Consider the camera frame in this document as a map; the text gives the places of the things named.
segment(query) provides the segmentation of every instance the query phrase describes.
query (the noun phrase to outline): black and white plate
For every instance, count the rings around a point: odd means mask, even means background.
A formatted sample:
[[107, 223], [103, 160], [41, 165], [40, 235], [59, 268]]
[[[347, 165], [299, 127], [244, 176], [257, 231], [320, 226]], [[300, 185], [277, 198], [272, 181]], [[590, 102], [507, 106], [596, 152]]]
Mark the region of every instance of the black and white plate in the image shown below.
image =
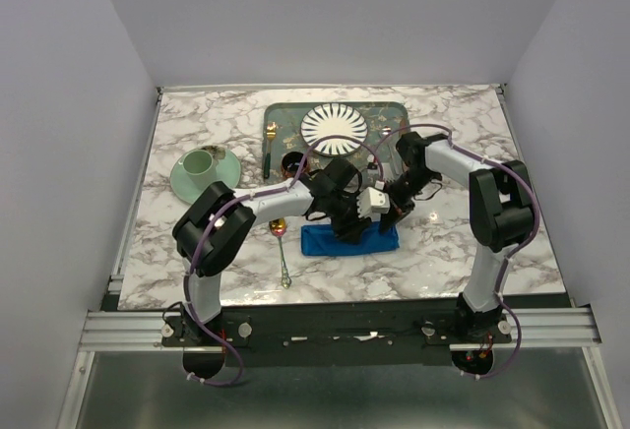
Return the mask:
[[[338, 102], [320, 104], [306, 113], [300, 127], [304, 142], [310, 146], [318, 140], [343, 135], [364, 142], [367, 124], [363, 116], [353, 107]], [[348, 155], [360, 147], [357, 142], [346, 139], [331, 139], [320, 143], [314, 150], [321, 155]]]

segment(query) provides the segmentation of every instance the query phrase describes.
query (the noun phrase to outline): gray wall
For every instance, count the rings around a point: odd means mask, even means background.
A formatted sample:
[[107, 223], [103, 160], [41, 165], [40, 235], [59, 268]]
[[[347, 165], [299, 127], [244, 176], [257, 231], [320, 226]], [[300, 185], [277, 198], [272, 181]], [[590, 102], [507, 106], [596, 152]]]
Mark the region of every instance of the gray wall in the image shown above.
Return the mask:
[[630, 427], [630, 0], [557, 0], [510, 81], [510, 117], [566, 285], [590, 302]]
[[161, 86], [505, 82], [554, 0], [112, 0]]
[[153, 117], [109, 0], [0, 0], [0, 414], [52, 428]]

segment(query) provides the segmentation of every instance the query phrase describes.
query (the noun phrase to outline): tray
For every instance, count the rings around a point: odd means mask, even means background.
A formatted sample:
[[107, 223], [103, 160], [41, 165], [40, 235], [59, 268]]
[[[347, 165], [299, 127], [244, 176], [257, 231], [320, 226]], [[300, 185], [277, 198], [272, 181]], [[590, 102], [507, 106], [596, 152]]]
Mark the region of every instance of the tray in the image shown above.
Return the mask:
[[[381, 129], [388, 126], [392, 130], [401, 127], [401, 122], [406, 121], [409, 124], [409, 115], [405, 107], [399, 102], [350, 102], [350, 101], [321, 101], [321, 102], [279, 102], [272, 104], [265, 111], [263, 122], [263, 159], [267, 154], [267, 138], [265, 136], [265, 127], [270, 122], [278, 124], [276, 138], [272, 142], [271, 168], [270, 175], [265, 184], [272, 185], [283, 181], [283, 173], [281, 172], [281, 160], [286, 153], [289, 152], [306, 152], [308, 145], [302, 139], [300, 134], [300, 125], [304, 115], [313, 107], [327, 102], [338, 102], [339, 104], [347, 104], [358, 110], [367, 122], [367, 139], [365, 143], [368, 146], [376, 146], [381, 136]], [[391, 143], [392, 151], [396, 152], [394, 145], [399, 138], [399, 134], [394, 134], [388, 142]], [[360, 171], [367, 166], [367, 157], [369, 152], [360, 148], [358, 151], [346, 156], [346, 159]], [[378, 151], [378, 157], [383, 162], [392, 163], [390, 150], [383, 145]], [[324, 168], [332, 160], [329, 156], [322, 156], [313, 153], [308, 161], [311, 169]], [[400, 170], [401, 159], [396, 155], [394, 161]], [[263, 176], [263, 163], [261, 161], [260, 176]]]

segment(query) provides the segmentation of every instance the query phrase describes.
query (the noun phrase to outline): blue cloth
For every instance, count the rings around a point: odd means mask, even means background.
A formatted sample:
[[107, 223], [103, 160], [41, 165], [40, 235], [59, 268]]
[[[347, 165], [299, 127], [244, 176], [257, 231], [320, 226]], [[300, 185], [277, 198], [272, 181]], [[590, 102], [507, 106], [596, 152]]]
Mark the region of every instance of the blue cloth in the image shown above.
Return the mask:
[[373, 222], [363, 231], [358, 245], [337, 240], [330, 224], [302, 225], [302, 254], [307, 257], [349, 257], [398, 249], [396, 227], [381, 235], [378, 233], [379, 223]]

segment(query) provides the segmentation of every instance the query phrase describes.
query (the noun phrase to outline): marble table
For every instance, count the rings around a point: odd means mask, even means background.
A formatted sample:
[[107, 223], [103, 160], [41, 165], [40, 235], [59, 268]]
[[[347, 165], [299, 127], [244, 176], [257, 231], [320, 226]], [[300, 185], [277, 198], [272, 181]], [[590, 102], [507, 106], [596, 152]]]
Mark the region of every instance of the marble table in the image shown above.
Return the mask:
[[[456, 143], [485, 156], [517, 157], [498, 97], [489, 86], [313, 88], [259, 91], [168, 92], [162, 98], [142, 187], [119, 309], [162, 308], [183, 297], [184, 265], [171, 229], [188, 206], [171, 192], [172, 165], [206, 144], [228, 147], [242, 162], [240, 187], [263, 184], [263, 113], [275, 102], [396, 101], [410, 122], [433, 122], [455, 130]], [[266, 227], [250, 232], [222, 274], [221, 302], [316, 303], [455, 296], [468, 280], [475, 241], [469, 226], [468, 192], [452, 181], [398, 226], [396, 252], [350, 258], [304, 257], [299, 228], [288, 220], [284, 237], [293, 285], [280, 285], [277, 239]], [[516, 257], [507, 294], [564, 291], [544, 228]]]

